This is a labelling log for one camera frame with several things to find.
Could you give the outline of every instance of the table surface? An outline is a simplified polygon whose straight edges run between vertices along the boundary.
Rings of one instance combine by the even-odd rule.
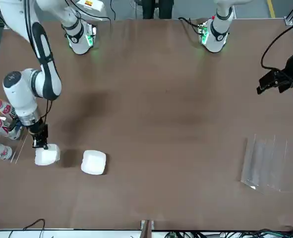
[[[234,20],[219,54],[176,20],[99,23],[94,49],[78,56],[59,23],[44,25],[62,79],[48,116],[61,161],[34,164],[28,137],[17,164],[0,161],[0,228],[38,218],[47,228],[282,230],[293,225],[293,194],[262,194],[241,183],[246,138],[293,136],[293,90],[256,94],[262,53],[282,19]],[[293,54],[286,34],[265,63]],[[0,45],[1,82],[39,68],[10,30]],[[45,111],[45,100],[40,107]],[[103,176],[80,169],[85,150],[107,154]]]

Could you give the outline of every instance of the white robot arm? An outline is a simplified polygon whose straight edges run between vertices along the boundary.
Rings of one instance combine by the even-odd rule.
[[[9,73],[3,81],[3,88],[15,108],[16,122],[28,127],[34,140],[33,148],[47,149],[47,125],[40,115],[36,97],[56,100],[61,93],[61,80],[46,32],[35,13],[35,2],[61,21],[69,45],[76,54],[84,54],[92,47],[90,38],[94,37],[94,30],[87,22],[76,17],[76,12],[65,0],[0,0],[0,9],[7,25],[31,43],[41,65],[41,70],[26,69]]]
[[[246,4],[253,0],[214,0],[217,4],[216,15],[200,25],[200,42],[212,53],[222,50],[234,18],[233,6]]]

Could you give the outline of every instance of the transparent plastic sheet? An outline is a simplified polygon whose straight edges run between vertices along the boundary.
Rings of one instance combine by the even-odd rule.
[[[248,138],[241,182],[262,193],[293,193],[293,138]]]
[[[5,120],[6,118],[0,113],[0,119]],[[19,159],[19,155],[20,155],[21,150],[23,148],[23,145],[25,144],[27,134],[28,134],[27,130],[23,129],[21,131],[20,138],[17,140],[11,140],[9,138],[6,138],[6,137],[0,135],[0,144],[3,144],[5,146],[9,146],[13,150],[12,156],[9,159],[9,161],[11,163],[17,163],[17,161]]]

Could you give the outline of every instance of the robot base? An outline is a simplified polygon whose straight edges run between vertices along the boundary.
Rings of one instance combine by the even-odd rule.
[[[198,27],[199,42],[209,52],[218,53],[225,46],[229,33],[227,33],[227,35],[221,41],[217,41],[216,37],[212,34],[212,32],[210,30],[212,22],[213,22],[213,20],[209,19],[208,21],[199,25],[199,27]]]

